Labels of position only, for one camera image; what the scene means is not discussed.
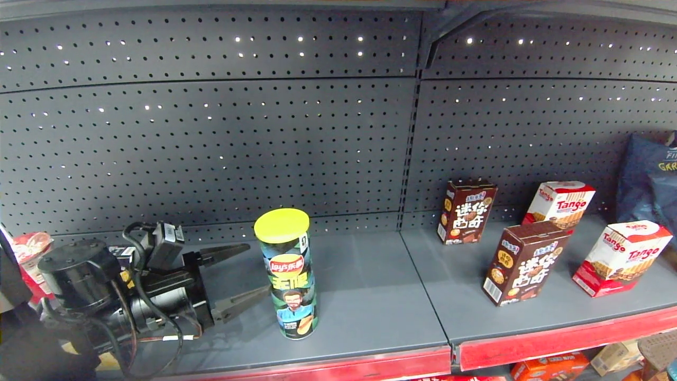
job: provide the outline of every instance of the orange box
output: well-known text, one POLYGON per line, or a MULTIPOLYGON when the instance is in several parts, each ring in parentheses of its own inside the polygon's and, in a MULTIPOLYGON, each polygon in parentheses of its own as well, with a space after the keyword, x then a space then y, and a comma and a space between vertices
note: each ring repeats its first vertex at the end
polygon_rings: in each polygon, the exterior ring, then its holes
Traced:
POLYGON ((588 364, 589 361, 583 353, 571 352, 519 362, 512 368, 511 374, 515 381, 571 381, 588 364))

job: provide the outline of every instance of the brown box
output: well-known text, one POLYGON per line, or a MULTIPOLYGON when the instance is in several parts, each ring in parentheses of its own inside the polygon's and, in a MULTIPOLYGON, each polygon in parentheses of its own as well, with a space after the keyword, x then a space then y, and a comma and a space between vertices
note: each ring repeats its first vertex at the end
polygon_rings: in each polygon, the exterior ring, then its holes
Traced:
POLYGON ((497 190, 496 185, 486 181, 449 181, 437 226, 442 242, 445 245, 478 242, 497 190))
POLYGON ((552 221, 505 228, 482 288, 497 306, 535 298, 568 240, 552 221))

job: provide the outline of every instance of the white and red box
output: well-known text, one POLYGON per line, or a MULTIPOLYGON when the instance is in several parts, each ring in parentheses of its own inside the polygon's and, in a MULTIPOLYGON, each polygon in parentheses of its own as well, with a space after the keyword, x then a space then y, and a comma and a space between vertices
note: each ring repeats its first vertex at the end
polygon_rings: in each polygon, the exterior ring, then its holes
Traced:
POLYGON ((549 220, 560 229, 572 229, 583 217, 594 193, 594 188, 580 181, 541 183, 522 224, 549 220))
POLYGON ((608 225, 573 275, 573 281, 592 297, 632 289, 672 239, 651 221, 608 225))

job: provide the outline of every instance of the tango wafer box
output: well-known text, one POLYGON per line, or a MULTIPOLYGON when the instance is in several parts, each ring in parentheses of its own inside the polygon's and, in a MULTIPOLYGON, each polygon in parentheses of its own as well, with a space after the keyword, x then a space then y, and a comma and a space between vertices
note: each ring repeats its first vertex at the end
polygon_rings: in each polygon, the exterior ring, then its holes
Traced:
POLYGON ((549 220, 560 229, 572 229, 583 217, 594 192, 580 181, 541 183, 522 224, 549 220))
POLYGON ((496 185, 486 181, 447 183, 447 193, 437 225, 445 245, 478 242, 496 197, 496 185))
POLYGON ((632 289, 670 239, 651 221, 608 225, 573 280, 593 297, 632 289))
POLYGON ((484 280, 484 292, 497 306, 535 298, 569 237, 552 221, 505 228, 484 280))

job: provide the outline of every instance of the lay's logo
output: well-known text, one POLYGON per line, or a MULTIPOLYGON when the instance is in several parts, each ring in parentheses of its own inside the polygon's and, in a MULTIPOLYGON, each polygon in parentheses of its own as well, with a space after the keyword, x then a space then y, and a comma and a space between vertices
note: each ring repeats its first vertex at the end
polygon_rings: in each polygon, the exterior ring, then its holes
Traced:
POLYGON ((298 254, 280 254, 270 260, 270 272, 278 278, 291 279, 303 271, 303 257, 298 254))

